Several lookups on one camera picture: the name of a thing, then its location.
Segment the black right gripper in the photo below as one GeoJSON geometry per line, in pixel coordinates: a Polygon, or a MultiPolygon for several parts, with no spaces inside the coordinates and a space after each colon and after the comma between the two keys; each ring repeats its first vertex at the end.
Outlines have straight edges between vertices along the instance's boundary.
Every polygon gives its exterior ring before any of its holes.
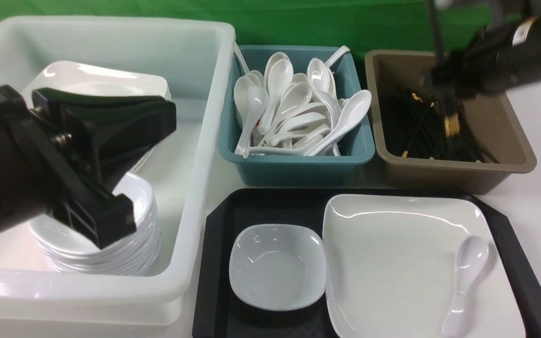
{"type": "Polygon", "coordinates": [[[541,15],[478,31],[437,62],[422,83],[458,99],[494,96],[541,81],[541,15]]]}

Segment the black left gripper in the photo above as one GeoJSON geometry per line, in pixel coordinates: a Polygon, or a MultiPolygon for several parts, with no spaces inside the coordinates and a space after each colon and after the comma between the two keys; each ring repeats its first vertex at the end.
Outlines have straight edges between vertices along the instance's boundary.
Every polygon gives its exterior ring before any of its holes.
{"type": "Polygon", "coordinates": [[[32,92],[0,86],[0,233],[45,214],[103,249],[137,226],[120,179],[177,128],[174,102],[157,95],[32,92]]]}

